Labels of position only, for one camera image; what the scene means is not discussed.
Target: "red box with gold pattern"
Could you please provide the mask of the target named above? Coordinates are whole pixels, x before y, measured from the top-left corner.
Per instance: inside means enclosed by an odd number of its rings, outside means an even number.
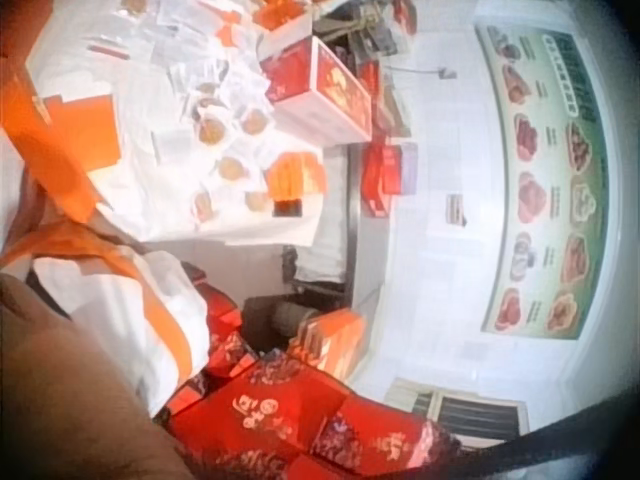
[[[311,453],[359,475],[382,475],[447,460],[459,447],[431,420],[354,395],[325,425]]]
[[[280,129],[319,147],[371,140],[371,97],[316,37],[261,63]]]
[[[329,375],[274,350],[170,427],[190,452],[209,457],[276,447],[307,452],[349,395]]]

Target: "shopping bag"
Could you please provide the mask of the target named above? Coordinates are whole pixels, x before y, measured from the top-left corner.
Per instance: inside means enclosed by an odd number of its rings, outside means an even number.
[[[109,354],[151,416],[207,363],[206,303],[170,254],[140,256],[65,220],[0,259],[0,271],[22,280],[30,269]]]

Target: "white wall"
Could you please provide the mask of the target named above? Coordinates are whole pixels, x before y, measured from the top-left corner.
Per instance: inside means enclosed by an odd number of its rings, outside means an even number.
[[[393,377],[401,376],[523,400],[532,428],[538,428],[597,401],[596,392],[606,395],[619,389],[629,381],[630,366],[638,363],[634,349],[637,300],[631,291],[637,289],[637,270],[635,263],[628,268],[625,258],[637,252],[636,246],[629,250],[630,244],[637,245],[638,148],[637,134],[633,134],[637,132],[637,71],[635,65],[625,66],[631,57],[622,39],[607,33],[617,27],[600,24],[603,18],[598,12],[579,10],[578,18],[588,24],[580,32],[588,44],[601,50],[593,49],[603,72],[603,92],[607,92],[599,96],[599,104],[605,113],[614,112],[608,133],[616,148],[610,154],[623,159],[612,161],[620,163],[615,175],[627,182],[622,188],[629,195],[620,199],[625,207],[618,218],[624,238],[617,244],[609,242],[618,248],[608,254],[617,255],[618,261],[609,281],[602,282],[606,285],[597,292],[596,303],[602,310],[593,309],[596,313],[587,319],[577,342],[484,334],[480,329],[503,228],[504,157],[496,100],[473,31],[474,15],[566,31],[574,30],[574,22],[569,5],[543,0],[416,4],[420,21],[412,54],[390,59],[389,64],[419,70],[452,68],[458,78],[445,81],[433,75],[394,73],[421,152],[418,194],[399,198],[394,205],[394,238],[375,332],[376,352],[356,388],[381,399]],[[620,46],[621,53],[603,60],[601,53],[612,46]],[[620,82],[632,87],[619,88],[624,93],[618,93]],[[627,142],[629,137],[636,138],[635,149],[633,141]],[[464,192],[465,209],[474,221],[464,230],[452,231],[443,222],[444,195],[458,189]],[[598,380],[589,381],[592,375]]]

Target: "menu poster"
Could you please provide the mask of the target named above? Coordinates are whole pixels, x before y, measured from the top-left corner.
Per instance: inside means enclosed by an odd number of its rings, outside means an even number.
[[[506,158],[506,222],[482,330],[577,339],[602,266],[607,152],[571,35],[509,24],[476,31],[493,78]]]

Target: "green poster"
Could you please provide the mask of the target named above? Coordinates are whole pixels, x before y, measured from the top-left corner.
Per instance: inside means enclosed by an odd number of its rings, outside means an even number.
[[[607,151],[588,72],[571,35],[479,24],[502,120],[506,221],[482,327],[576,339],[602,266]]]

